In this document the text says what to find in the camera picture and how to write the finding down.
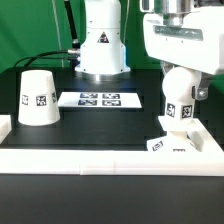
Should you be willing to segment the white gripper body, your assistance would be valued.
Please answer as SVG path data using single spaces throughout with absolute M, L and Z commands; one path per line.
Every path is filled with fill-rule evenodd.
M 224 74 L 224 4 L 139 0 L 151 58 L 211 75 Z

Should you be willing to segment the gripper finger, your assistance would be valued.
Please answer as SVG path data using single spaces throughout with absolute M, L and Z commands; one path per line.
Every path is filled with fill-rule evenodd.
M 174 65 L 172 63 L 161 61 L 160 62 L 161 70 L 163 75 L 166 75 L 171 69 L 174 68 Z
M 192 98 L 195 100 L 205 100 L 208 98 L 209 86 L 213 76 L 204 72 L 196 73 L 196 84 L 192 87 Z

